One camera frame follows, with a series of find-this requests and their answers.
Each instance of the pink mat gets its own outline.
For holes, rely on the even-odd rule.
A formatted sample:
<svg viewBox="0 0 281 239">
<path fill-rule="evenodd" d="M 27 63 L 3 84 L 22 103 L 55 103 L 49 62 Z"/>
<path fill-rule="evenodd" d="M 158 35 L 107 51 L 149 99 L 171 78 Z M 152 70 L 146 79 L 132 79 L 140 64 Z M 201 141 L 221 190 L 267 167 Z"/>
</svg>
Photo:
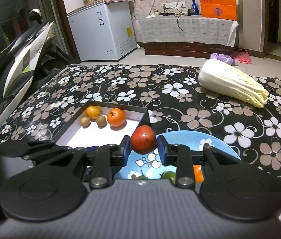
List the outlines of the pink mat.
<svg viewBox="0 0 281 239">
<path fill-rule="evenodd" d="M 245 63 L 245 64 L 250 64 L 251 63 L 251 58 L 248 54 L 247 51 L 233 51 L 233 58 L 237 59 L 239 63 Z"/>
</svg>

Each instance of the purple bottle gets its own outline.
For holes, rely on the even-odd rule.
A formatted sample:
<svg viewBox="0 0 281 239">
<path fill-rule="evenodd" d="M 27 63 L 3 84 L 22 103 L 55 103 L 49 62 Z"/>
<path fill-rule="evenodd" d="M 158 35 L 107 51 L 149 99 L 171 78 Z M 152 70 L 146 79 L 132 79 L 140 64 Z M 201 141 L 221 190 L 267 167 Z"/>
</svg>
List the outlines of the purple bottle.
<svg viewBox="0 0 281 239">
<path fill-rule="evenodd" d="M 211 59 L 218 59 L 222 62 L 225 62 L 231 66 L 237 66 L 238 65 L 238 60 L 237 59 L 233 59 L 232 57 L 228 56 L 228 55 L 224 55 L 224 54 L 216 54 L 213 53 L 210 55 Z"/>
</svg>

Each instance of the floral tablecloth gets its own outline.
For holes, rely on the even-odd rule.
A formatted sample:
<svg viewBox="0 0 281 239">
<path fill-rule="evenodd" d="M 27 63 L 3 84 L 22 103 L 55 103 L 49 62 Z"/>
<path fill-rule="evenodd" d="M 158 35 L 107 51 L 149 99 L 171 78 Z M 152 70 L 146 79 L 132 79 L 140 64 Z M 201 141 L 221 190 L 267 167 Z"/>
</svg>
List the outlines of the floral tablecloth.
<svg viewBox="0 0 281 239">
<path fill-rule="evenodd" d="M 88 100 L 129 104 L 149 109 L 156 134 L 205 132 L 222 139 L 244 161 L 281 179 L 281 80 L 254 78 L 270 93 L 265 108 L 259 109 L 201 87 L 199 71 L 169 65 L 71 65 L 8 118 L 0 127 L 0 142 L 53 139 Z M 148 162 L 152 168 L 160 165 L 152 157 Z"/>
</svg>

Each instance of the orange bag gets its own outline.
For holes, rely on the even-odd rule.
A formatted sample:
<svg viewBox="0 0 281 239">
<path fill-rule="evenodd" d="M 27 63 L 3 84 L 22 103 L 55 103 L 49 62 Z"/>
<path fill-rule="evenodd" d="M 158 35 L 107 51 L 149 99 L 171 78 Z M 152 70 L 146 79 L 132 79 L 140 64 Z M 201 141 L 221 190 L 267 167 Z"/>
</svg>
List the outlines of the orange bag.
<svg viewBox="0 0 281 239">
<path fill-rule="evenodd" d="M 200 0 L 202 17 L 236 20 L 235 0 Z"/>
</svg>

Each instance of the gray gripper base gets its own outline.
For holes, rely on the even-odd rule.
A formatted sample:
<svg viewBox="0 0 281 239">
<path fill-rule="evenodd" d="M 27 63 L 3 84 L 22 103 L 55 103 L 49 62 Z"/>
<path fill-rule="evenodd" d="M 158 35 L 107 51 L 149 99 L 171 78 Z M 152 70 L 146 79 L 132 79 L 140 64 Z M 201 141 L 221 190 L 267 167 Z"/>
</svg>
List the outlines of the gray gripper base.
<svg viewBox="0 0 281 239">
<path fill-rule="evenodd" d="M 231 222 L 169 180 L 116 180 L 94 190 L 71 214 L 45 223 L 8 219 L 0 239 L 281 239 L 281 223 Z"/>
</svg>

